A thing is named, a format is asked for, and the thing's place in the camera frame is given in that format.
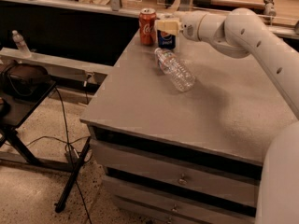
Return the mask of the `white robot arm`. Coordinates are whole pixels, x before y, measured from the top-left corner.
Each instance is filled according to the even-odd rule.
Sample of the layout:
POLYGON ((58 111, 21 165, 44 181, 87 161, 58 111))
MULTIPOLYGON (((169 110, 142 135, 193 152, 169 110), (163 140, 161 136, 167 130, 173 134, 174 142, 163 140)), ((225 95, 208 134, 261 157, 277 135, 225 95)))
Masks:
MULTIPOLYGON (((222 16, 177 11, 154 27, 206 42, 232 58, 252 55, 299 118, 299 53, 274 35, 253 11, 237 8, 222 16)), ((299 122, 271 142, 263 161, 255 224, 299 224, 299 122)))

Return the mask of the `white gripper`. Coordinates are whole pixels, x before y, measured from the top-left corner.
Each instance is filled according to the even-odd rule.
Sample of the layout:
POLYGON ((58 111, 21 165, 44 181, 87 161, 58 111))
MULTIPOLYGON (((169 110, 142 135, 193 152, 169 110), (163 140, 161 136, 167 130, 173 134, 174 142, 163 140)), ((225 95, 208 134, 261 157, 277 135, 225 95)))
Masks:
POLYGON ((182 27, 182 33, 187 39, 198 42, 200 40, 199 26, 206 13, 202 11, 175 11, 173 14, 176 18, 156 20, 155 28, 170 35, 178 35, 182 27))

